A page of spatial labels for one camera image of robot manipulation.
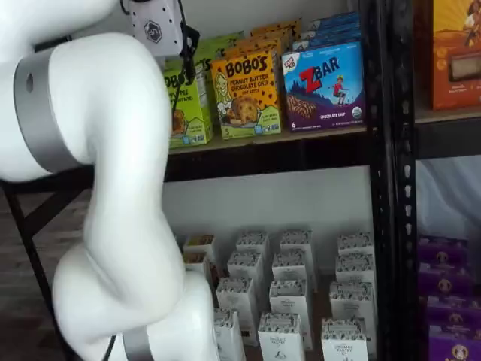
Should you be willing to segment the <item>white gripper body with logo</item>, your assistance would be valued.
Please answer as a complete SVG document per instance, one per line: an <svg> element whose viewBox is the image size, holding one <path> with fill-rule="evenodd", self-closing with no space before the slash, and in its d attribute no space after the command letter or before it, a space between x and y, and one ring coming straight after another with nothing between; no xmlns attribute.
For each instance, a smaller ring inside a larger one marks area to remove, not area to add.
<svg viewBox="0 0 481 361"><path fill-rule="evenodd" d="M129 18L134 37L154 57L180 56L183 49L184 23L181 1L122 1L122 11Z"/></svg>

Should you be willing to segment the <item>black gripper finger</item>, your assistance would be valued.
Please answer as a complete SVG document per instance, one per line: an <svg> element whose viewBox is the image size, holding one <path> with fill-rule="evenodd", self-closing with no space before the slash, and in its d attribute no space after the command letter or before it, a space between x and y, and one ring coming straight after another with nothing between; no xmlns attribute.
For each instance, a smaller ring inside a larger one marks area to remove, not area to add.
<svg viewBox="0 0 481 361"><path fill-rule="evenodd" d="M198 47L200 33L185 23L181 23L181 30L183 33L183 49L180 57L183 60L183 73L186 83L190 85L195 79L194 55Z"/></svg>

